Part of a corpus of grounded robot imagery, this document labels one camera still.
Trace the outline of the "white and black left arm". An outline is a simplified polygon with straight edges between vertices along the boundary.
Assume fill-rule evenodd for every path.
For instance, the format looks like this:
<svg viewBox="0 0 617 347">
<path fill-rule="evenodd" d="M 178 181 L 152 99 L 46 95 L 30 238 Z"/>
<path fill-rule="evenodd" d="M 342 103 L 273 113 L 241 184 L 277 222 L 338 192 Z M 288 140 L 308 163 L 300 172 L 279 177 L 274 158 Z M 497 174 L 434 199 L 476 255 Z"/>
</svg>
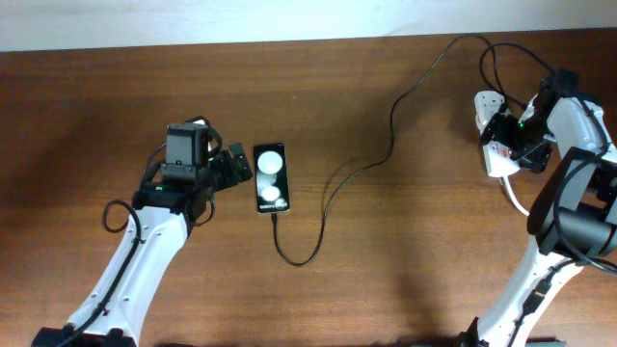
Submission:
<svg viewBox="0 0 617 347">
<path fill-rule="evenodd" d="M 130 202 L 112 200 L 128 217 L 108 232 L 121 243 L 96 286 L 62 328 L 39 330 L 35 346 L 136 346 L 163 276 L 192 230 L 215 213 L 217 192 L 253 176 L 241 144 L 223 145 L 205 119 L 172 123 L 148 158 Z"/>
</svg>

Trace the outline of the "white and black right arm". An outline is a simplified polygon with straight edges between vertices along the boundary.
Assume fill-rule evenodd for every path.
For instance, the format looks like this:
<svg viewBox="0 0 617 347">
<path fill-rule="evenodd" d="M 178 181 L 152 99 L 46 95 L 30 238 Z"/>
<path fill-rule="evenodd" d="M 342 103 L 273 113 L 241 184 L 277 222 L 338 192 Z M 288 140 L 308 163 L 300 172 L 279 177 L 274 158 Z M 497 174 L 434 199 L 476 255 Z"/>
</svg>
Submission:
<svg viewBox="0 0 617 347">
<path fill-rule="evenodd" d="M 474 99 L 488 176 L 538 174 L 554 150 L 561 161 L 525 212 L 522 261 L 496 302 L 457 336 L 458 346 L 525 346 L 552 300 L 584 267 L 616 270 L 605 259 L 616 249 L 616 147 L 602 107 L 577 84 L 572 71 L 549 73 L 518 118 L 497 92 Z"/>
</svg>

